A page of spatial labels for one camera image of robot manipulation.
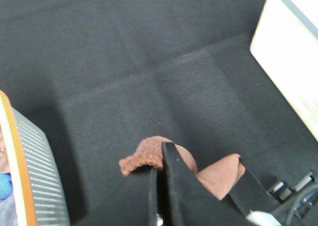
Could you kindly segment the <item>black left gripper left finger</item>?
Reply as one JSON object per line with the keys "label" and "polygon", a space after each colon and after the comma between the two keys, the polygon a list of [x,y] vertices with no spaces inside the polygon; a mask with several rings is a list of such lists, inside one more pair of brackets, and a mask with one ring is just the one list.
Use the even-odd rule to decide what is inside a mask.
{"label": "black left gripper left finger", "polygon": [[138,168],[77,226],[156,226],[158,212],[158,171]]}

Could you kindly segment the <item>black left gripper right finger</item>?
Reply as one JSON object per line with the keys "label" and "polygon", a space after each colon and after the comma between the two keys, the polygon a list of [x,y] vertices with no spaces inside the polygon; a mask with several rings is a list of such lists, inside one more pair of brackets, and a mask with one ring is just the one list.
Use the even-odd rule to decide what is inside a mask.
{"label": "black left gripper right finger", "polygon": [[245,217],[217,200],[190,176],[181,174],[181,167],[164,170],[167,192],[167,213],[162,214],[165,226],[249,226]]}

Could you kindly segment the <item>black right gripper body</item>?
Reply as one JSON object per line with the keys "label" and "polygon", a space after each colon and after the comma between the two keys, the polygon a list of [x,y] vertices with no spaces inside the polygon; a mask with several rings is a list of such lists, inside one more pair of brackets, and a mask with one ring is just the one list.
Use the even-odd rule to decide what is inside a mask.
{"label": "black right gripper body", "polygon": [[268,189],[245,168],[229,192],[239,211],[255,226],[308,226],[306,217],[318,209],[318,179],[310,171],[295,186],[279,178]]}

